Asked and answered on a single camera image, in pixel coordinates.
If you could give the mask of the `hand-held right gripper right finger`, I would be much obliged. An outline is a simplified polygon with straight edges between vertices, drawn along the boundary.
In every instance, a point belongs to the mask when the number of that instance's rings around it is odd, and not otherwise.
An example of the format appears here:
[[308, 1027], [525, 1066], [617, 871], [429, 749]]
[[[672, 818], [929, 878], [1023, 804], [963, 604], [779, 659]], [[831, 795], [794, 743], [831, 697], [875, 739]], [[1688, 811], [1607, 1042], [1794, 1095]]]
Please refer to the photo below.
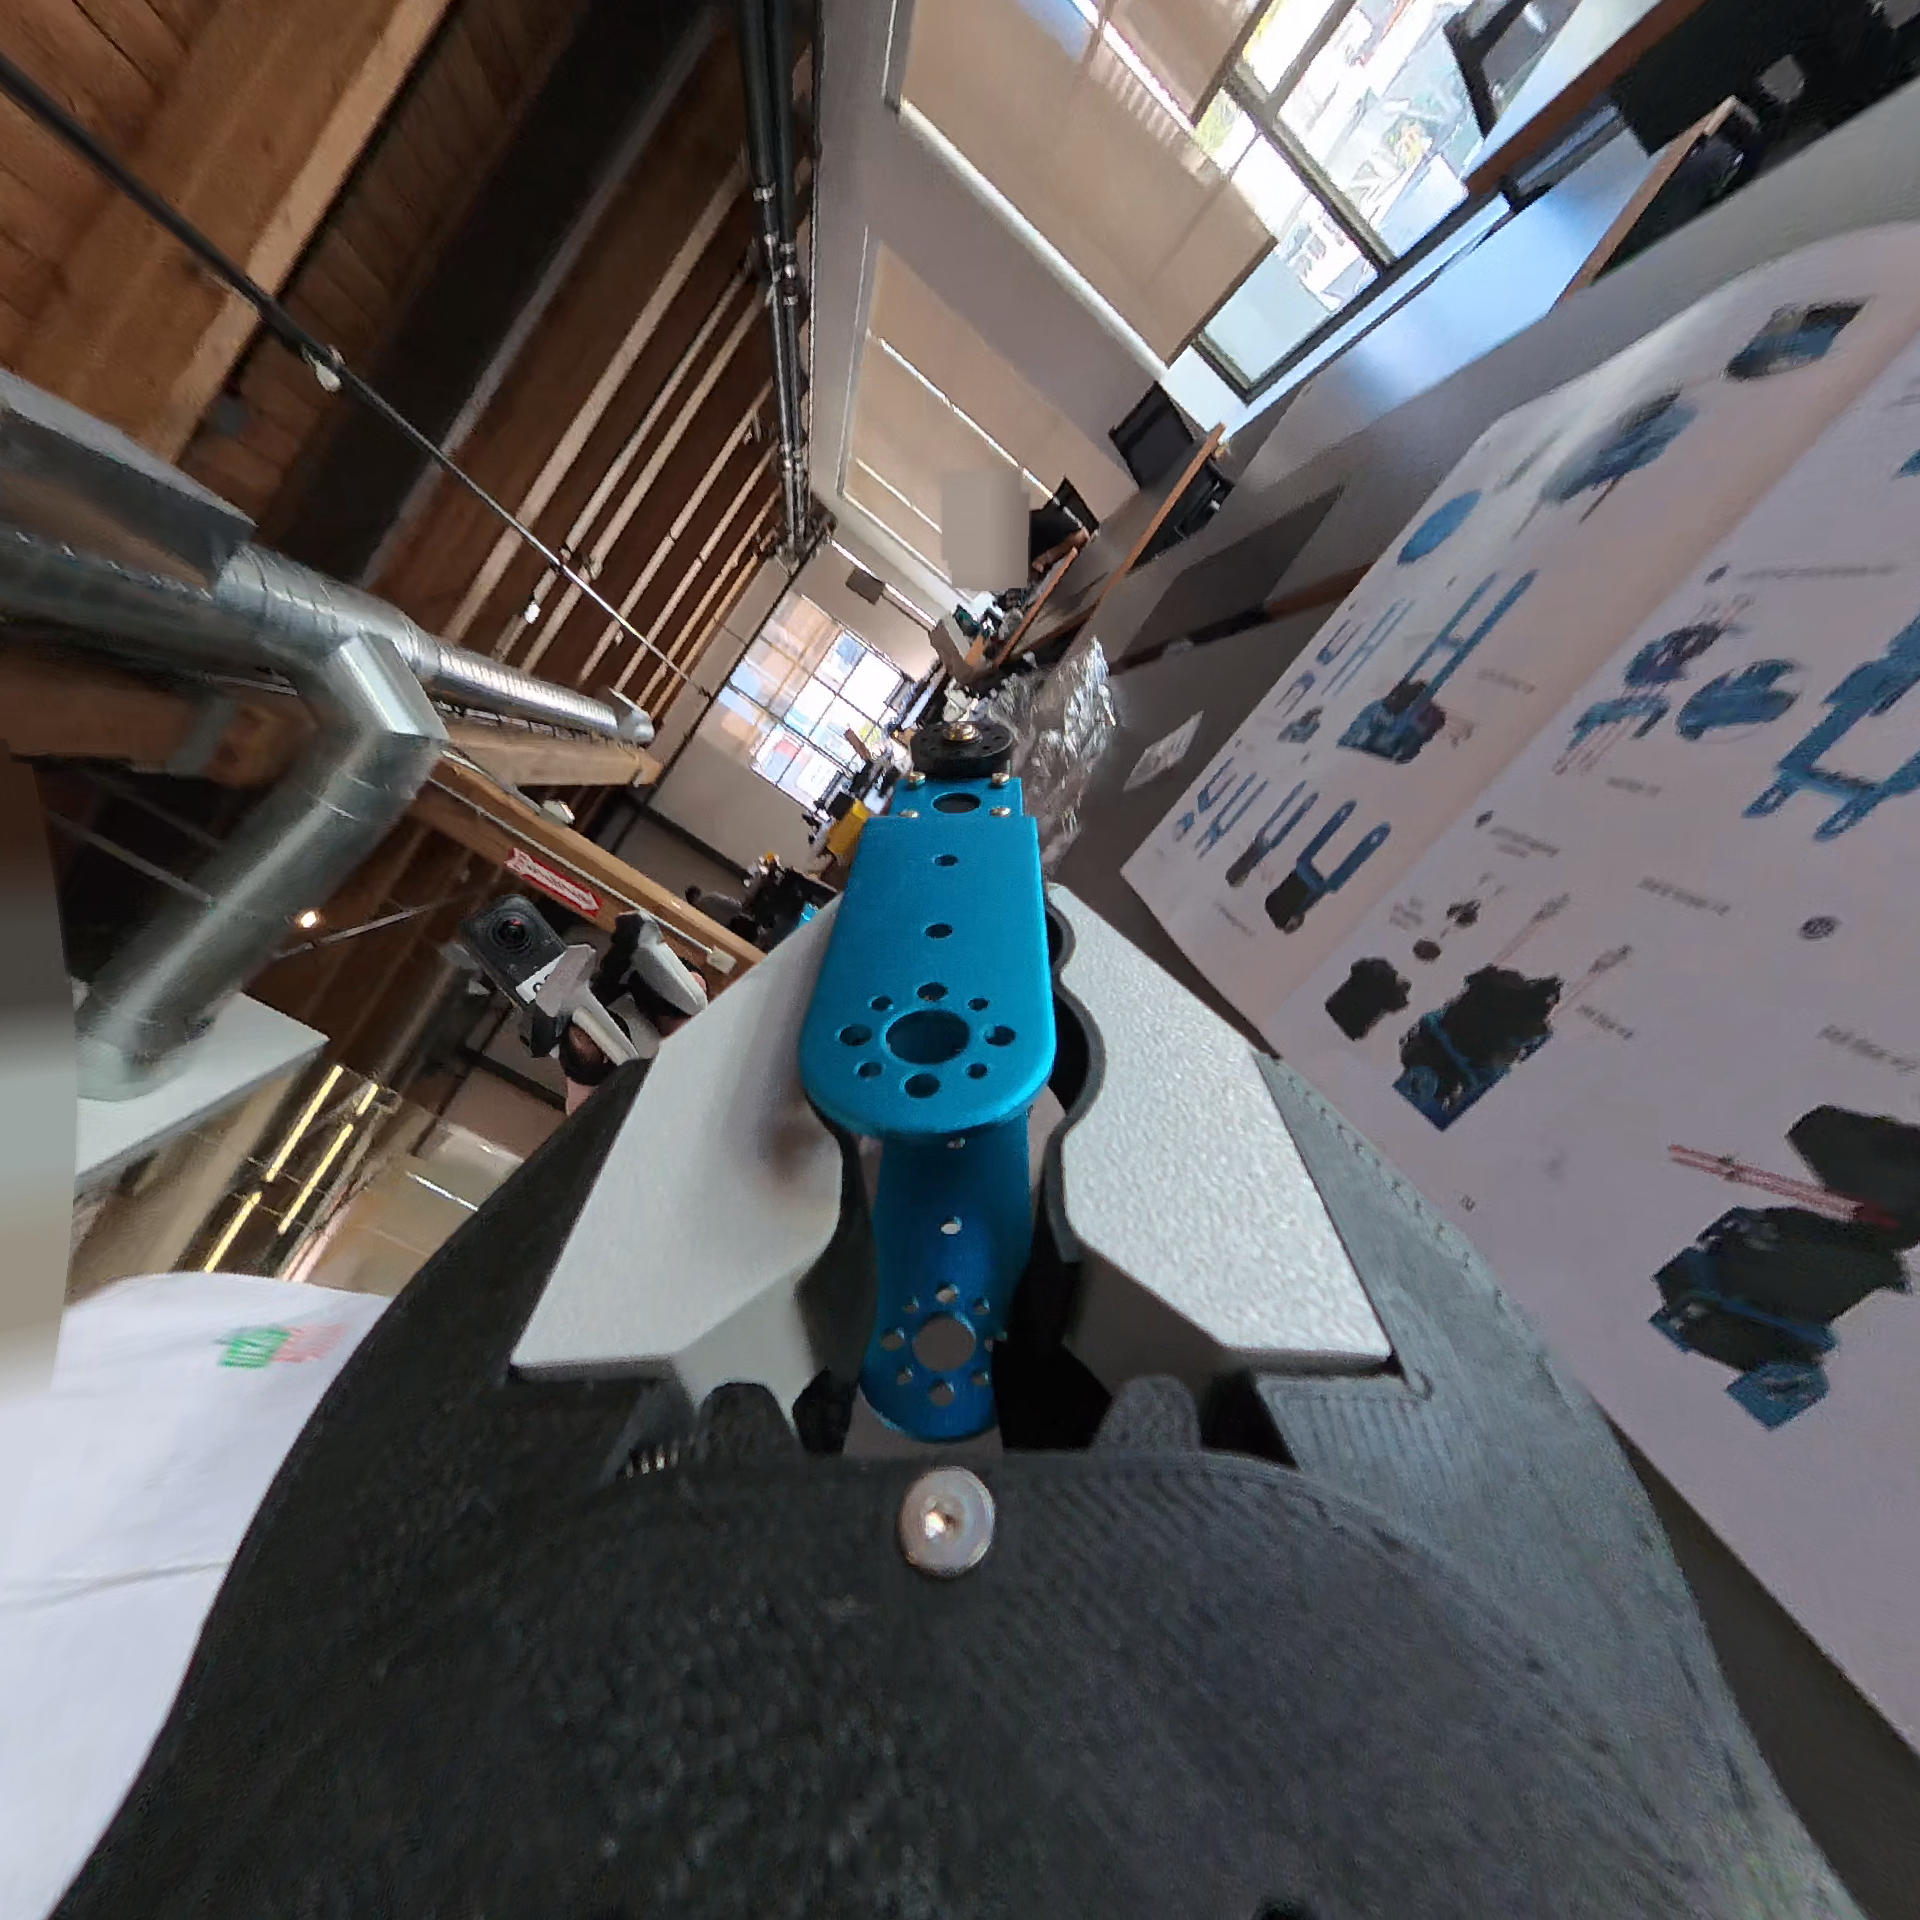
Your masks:
[[1053, 1139], [1067, 1350], [1095, 1379], [1383, 1371], [1389, 1340], [1263, 1053], [1071, 891], [1049, 905], [1088, 1033]]

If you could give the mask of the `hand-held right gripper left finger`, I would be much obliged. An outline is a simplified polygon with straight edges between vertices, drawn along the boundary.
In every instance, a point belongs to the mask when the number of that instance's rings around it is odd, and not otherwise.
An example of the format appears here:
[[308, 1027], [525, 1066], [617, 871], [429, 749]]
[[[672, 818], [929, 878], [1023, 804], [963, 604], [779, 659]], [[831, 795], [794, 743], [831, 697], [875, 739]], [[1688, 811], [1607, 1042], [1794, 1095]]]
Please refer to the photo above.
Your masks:
[[680, 1390], [857, 1379], [874, 1254], [857, 1159], [801, 1083], [834, 907], [667, 1039], [620, 1123], [512, 1366]]

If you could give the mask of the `black monitor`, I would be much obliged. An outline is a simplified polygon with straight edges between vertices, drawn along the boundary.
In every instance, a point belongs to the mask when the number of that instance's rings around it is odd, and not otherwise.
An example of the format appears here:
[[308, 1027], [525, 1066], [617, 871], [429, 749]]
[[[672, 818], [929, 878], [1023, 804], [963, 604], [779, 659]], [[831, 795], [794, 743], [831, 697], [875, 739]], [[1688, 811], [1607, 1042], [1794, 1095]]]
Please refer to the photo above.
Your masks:
[[1205, 429], [1194, 426], [1159, 381], [1109, 429], [1109, 442], [1138, 492], [1187, 469], [1203, 438]]

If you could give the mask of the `thin black ceiling rod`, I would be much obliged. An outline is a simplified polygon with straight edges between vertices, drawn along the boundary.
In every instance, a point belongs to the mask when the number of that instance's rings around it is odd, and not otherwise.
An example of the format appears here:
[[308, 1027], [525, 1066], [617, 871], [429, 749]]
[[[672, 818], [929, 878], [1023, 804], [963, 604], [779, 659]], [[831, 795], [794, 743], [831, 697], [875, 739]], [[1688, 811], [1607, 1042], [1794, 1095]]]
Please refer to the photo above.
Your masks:
[[264, 319], [319, 389], [264, 545], [669, 755], [728, 676], [778, 518], [752, 113], [731, 6], [595, 4], [380, 349], [320, 298], [401, 193], [401, 118]]

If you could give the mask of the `silver ventilation duct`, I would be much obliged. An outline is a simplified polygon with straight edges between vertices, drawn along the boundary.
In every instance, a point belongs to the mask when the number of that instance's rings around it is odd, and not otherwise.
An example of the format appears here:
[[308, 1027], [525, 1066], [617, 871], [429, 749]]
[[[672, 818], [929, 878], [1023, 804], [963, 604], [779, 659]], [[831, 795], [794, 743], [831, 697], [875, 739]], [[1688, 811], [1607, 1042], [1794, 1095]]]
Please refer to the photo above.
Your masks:
[[264, 795], [88, 985], [77, 1083], [144, 1098], [413, 804], [444, 709], [626, 749], [595, 700], [452, 646], [251, 541], [253, 524], [80, 407], [2, 374], [5, 743]]

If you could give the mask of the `blue bracket servo assembly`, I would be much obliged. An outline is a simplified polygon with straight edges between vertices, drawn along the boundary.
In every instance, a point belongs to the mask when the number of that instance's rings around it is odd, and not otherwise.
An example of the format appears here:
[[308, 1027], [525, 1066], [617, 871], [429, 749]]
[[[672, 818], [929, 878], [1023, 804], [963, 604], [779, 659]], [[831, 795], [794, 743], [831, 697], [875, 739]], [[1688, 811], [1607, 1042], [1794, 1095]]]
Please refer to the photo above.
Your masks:
[[1040, 829], [1012, 733], [915, 733], [869, 822], [801, 1028], [801, 1083], [874, 1140], [875, 1309], [860, 1391], [909, 1442], [997, 1427], [995, 1362], [1033, 1241], [1028, 1117], [1059, 1033]]

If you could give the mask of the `multi-pane far window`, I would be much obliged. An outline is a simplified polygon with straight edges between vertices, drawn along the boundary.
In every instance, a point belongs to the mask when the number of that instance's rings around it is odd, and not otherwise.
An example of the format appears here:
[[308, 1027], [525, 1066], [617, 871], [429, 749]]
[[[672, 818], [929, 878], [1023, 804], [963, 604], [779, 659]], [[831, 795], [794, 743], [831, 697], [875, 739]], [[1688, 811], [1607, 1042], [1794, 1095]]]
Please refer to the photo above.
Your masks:
[[789, 593], [720, 691], [716, 727], [761, 781], [819, 806], [901, 721], [909, 691], [895, 659]]

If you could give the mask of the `wooden background desk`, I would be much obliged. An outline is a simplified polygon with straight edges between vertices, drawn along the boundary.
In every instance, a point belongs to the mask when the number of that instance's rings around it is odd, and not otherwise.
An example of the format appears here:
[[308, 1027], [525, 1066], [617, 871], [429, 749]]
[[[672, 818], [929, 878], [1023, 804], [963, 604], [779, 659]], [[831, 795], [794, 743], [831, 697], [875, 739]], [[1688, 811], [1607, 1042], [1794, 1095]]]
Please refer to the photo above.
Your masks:
[[1100, 531], [1081, 541], [1067, 563], [1053, 566], [1033, 604], [1012, 631], [980, 659], [985, 668], [1011, 666], [1045, 645], [1071, 637], [1114, 596], [1117, 585], [1146, 563], [1146, 550], [1161, 537], [1185, 497], [1216, 476], [1216, 454], [1227, 442], [1215, 426], [1159, 483], [1140, 487]]

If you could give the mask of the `crumpled clear plastic wrap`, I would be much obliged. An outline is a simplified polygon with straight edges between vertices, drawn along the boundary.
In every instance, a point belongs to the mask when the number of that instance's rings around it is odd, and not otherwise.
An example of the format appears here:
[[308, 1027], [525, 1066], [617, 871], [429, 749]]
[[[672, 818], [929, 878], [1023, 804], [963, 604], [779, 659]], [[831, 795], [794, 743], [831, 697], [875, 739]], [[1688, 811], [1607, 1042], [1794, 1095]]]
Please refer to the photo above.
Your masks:
[[1052, 878], [1081, 829], [1093, 774], [1117, 733], [1109, 659], [1081, 631], [1056, 666], [1023, 666], [980, 709], [1012, 733], [1012, 774], [1040, 831], [1042, 874]]

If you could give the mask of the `large window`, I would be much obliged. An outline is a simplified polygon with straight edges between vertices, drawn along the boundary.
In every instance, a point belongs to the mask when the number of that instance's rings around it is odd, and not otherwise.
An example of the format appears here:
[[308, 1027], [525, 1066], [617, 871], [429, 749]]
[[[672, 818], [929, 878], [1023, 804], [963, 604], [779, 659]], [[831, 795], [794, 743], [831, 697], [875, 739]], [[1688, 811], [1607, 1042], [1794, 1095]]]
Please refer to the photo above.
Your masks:
[[1482, 114], [1457, 44], [1482, 4], [1271, 3], [1227, 54], [1196, 134], [1268, 244], [1196, 334], [1263, 395], [1464, 215]]

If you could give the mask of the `beige roller blind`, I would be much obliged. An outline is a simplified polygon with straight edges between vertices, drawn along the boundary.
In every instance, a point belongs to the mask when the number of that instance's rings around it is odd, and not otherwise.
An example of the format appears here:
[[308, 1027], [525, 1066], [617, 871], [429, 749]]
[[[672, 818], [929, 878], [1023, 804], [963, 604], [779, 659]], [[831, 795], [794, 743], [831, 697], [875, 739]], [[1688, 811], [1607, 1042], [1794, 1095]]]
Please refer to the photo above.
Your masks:
[[824, 4], [812, 485], [912, 593], [948, 470], [1114, 511], [1152, 385], [1203, 429], [1256, 411], [1197, 339], [1274, 239], [1191, 118], [1252, 11]]

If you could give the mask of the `printed instruction sheet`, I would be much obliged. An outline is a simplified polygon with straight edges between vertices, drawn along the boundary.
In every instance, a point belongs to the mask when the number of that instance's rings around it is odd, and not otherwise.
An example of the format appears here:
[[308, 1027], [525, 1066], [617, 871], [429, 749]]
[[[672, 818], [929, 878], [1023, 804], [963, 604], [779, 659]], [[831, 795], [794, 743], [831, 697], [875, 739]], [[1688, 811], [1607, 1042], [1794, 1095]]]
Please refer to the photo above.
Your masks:
[[1917, 247], [1493, 422], [1123, 875], [1915, 1743]]

